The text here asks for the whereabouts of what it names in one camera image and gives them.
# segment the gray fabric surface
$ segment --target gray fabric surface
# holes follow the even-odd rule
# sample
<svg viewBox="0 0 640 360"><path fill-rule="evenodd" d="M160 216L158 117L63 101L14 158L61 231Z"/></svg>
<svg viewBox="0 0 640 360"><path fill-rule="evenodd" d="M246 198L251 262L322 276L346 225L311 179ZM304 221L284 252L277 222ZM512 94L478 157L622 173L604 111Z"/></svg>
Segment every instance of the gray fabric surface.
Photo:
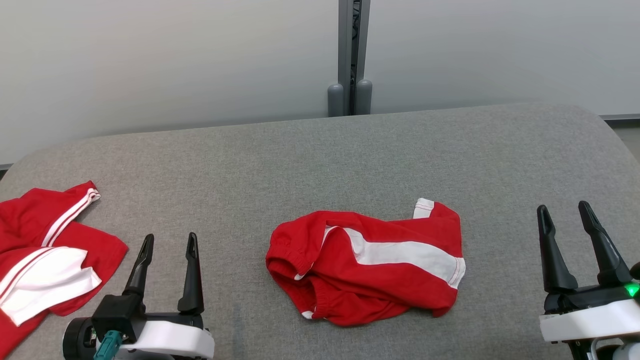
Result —
<svg viewBox="0 0 640 360"><path fill-rule="evenodd" d="M640 260L639 165L597 116L515 104L273 122L94 138L35 152L0 182L0 200L92 179L102 198L82 223L131 250L89 316L122 290L156 236L145 303L173 311L188 232L200 239L205 324L216 359L569 359L541 337L536 207L546 204L569 269L596 283L577 211L590 201L629 265ZM419 197L460 214L467 273L441 318L414 309L343 329L304 319L264 266L272 230L319 209L408 218ZM11 356L59 359L70 320L49 316Z"/></svg>

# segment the red garment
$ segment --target red garment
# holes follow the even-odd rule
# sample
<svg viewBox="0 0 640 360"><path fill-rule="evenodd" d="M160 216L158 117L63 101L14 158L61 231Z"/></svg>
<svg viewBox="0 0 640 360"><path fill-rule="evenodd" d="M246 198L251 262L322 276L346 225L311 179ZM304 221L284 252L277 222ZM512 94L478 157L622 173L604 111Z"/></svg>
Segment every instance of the red garment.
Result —
<svg viewBox="0 0 640 360"><path fill-rule="evenodd" d="M281 224L266 263L305 318L350 326L413 306L444 315L465 273L461 243L458 214L420 199L408 220L316 211Z"/></svg>
<svg viewBox="0 0 640 360"><path fill-rule="evenodd" d="M122 241L72 221L99 197L89 181L0 202L0 359L49 312L82 307L122 262Z"/></svg>

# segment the gray floor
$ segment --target gray floor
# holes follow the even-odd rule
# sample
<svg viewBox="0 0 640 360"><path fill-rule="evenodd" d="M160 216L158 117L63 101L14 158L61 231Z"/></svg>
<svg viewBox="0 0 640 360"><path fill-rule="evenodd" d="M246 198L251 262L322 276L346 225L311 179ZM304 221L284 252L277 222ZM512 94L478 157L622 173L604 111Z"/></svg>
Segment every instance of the gray floor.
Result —
<svg viewBox="0 0 640 360"><path fill-rule="evenodd" d="M640 127L619 127L613 131L620 136L636 160L640 161Z"/></svg>

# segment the white stripe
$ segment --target white stripe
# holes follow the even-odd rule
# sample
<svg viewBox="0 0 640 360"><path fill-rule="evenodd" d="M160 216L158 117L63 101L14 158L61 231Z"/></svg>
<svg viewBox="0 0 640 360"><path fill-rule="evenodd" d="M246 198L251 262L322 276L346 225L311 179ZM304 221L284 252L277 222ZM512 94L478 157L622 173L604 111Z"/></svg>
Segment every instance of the white stripe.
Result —
<svg viewBox="0 0 640 360"><path fill-rule="evenodd" d="M326 238L329 232L337 226L324 230ZM348 227L343 229L351 240L353 255L358 264L382 265L407 263L415 265L429 274L438 277L447 284L458 289L458 284L465 273L465 260L449 255L446 251L433 245L417 241L402 241L394 243L370 243L362 234Z"/></svg>
<svg viewBox="0 0 640 360"><path fill-rule="evenodd" d="M71 220L73 220L76 216L78 216L78 214L80 214L82 210L86 209L87 206L89 206L89 204L91 204L92 202L96 201L99 198L100 198L100 194L98 193L98 190L94 188L88 189L86 191L86 195L82 199L80 199L80 201L78 201L75 205L73 205L69 210L67 210L64 214L62 214L62 216L60 216L53 223L53 225L49 228L49 231L47 231L47 235L45 235L44 240L42 240L41 246L44 247L44 246L53 245L58 235L60 235L62 230L67 225L69 225L69 222L71 222ZM77 211L76 215L71 217L71 215L76 211Z"/></svg>
<svg viewBox="0 0 640 360"><path fill-rule="evenodd" d="M43 252L49 250L48 248L42 248L42 249L38 249L32 253L30 253L29 255L27 255L26 257L24 257L24 259L18 261L18 263L16 265L14 265L11 270L9 270L8 273L6 273L6 275L3 277L2 281L0 281L0 294L4 293L4 295L2 297L0 297L0 304L2 304L2 302L6 299L6 297L9 295L9 293L11 292L11 289L5 291L5 289L7 288L7 286L9 286L9 284L11 284L11 282L13 281L13 278L18 276L18 272L20 272L20 270L22 270L21 274L24 274L24 272L26 272L27 270L29 270L33 265L35 265L35 263L37 263L38 261L34 261L31 264L29 264L29 262L33 259L35 259L38 255L42 254Z"/></svg>
<svg viewBox="0 0 640 360"><path fill-rule="evenodd" d="M413 218L430 217L435 205L436 203L431 200L419 198L415 204L415 209L413 209Z"/></svg>
<svg viewBox="0 0 640 360"><path fill-rule="evenodd" d="M93 268L82 268L87 251L70 247L49 250L37 258L7 291L0 309L16 326L51 306L95 289L101 282Z"/></svg>

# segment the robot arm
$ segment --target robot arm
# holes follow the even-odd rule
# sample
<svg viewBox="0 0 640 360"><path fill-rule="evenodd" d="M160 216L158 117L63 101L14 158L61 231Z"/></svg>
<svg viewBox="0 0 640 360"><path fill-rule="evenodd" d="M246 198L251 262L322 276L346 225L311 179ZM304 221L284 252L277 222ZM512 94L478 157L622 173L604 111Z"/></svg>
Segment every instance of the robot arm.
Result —
<svg viewBox="0 0 640 360"><path fill-rule="evenodd" d="M91 318L73 319L63 338L66 360L211 359L214 340L202 321L198 239L190 233L178 313L146 313L142 302L154 249L147 235L122 295L106 295Z"/></svg>
<svg viewBox="0 0 640 360"><path fill-rule="evenodd" d="M538 208L540 256L545 291L545 314L540 330L545 341L569 345L574 360L640 359L640 266L629 271L607 231L586 201L578 205L584 230L590 235L600 272L598 285L578 287L558 249L551 216ZM620 338L621 347L596 349L598 341Z"/></svg>

